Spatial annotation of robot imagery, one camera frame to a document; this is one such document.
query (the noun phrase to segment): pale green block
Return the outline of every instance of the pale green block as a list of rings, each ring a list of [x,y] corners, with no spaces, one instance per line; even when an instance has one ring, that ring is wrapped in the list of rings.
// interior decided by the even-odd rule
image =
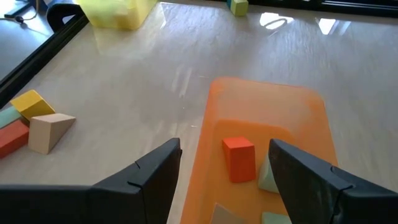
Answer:
[[[278,215],[271,212],[262,213],[262,224],[292,224],[290,218],[286,215]]]
[[[231,12],[235,16],[244,16],[248,12],[248,0],[231,0]]]
[[[268,155],[261,165],[258,186],[260,189],[268,190],[273,193],[279,193],[276,186],[274,174],[272,173],[271,164],[269,163]]]
[[[7,126],[13,121],[19,119],[21,114],[15,109],[15,107],[10,106],[5,110],[0,111],[0,128]]]

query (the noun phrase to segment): toy block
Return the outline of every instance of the toy block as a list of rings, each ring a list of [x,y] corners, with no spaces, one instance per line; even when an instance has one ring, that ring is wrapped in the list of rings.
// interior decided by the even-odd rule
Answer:
[[[28,137],[29,128],[21,120],[16,120],[0,129],[0,158],[26,145]]]
[[[223,150],[232,183],[246,182],[256,178],[256,155],[254,144],[244,137],[223,139]]]
[[[243,224],[244,220],[232,214],[226,208],[216,204],[211,217],[211,224]]]
[[[21,114],[13,106],[10,106],[7,109],[0,111],[0,128],[11,124],[20,117]]]
[[[29,90],[10,101],[18,112],[26,119],[34,116],[54,114],[54,109],[35,91]]]
[[[261,165],[258,186],[262,190],[268,190],[269,192],[279,194],[278,187],[275,183],[274,174],[272,173],[271,164],[269,163],[268,155],[266,155],[266,158]]]
[[[29,149],[48,154],[75,121],[75,117],[60,113],[33,117],[30,121]]]
[[[231,9],[231,1],[232,0],[226,0],[226,5],[228,6],[228,9]]]
[[[248,12],[248,0],[231,0],[231,12],[235,16],[244,16]]]
[[[262,224],[292,224],[290,218],[286,215],[263,212],[261,216]]]

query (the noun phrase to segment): marble tabletop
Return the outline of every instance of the marble tabletop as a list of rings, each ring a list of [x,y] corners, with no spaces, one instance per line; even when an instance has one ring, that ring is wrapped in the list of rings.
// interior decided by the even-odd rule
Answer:
[[[172,137],[183,157],[179,223],[210,83],[311,88],[325,100],[339,166],[398,191],[398,20],[223,2],[160,2],[137,31],[87,25],[20,93],[77,122],[47,156],[0,161],[0,183],[94,184]]]

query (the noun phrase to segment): orange tray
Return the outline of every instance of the orange tray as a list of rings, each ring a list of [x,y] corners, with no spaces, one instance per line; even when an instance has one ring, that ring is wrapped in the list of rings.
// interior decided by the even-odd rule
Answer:
[[[262,212],[287,215],[279,194],[261,190],[257,180],[228,179],[221,140],[244,136],[256,147],[257,177],[271,138],[282,139],[337,166],[321,97],[302,87],[219,78],[210,86],[182,224],[210,223],[219,203],[246,223]]]

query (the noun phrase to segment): teal block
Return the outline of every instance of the teal block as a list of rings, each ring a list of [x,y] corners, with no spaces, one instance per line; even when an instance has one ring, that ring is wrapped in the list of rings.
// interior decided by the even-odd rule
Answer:
[[[260,189],[279,194],[278,187],[275,183],[274,174],[272,173],[271,164],[269,163],[268,155],[266,155],[266,158],[261,165],[258,186]]]
[[[263,212],[261,217],[262,224],[292,224],[286,215],[278,215],[271,212]]]
[[[0,111],[0,128],[7,126],[13,121],[19,119],[21,114],[15,109],[15,107],[10,106],[5,110]]]

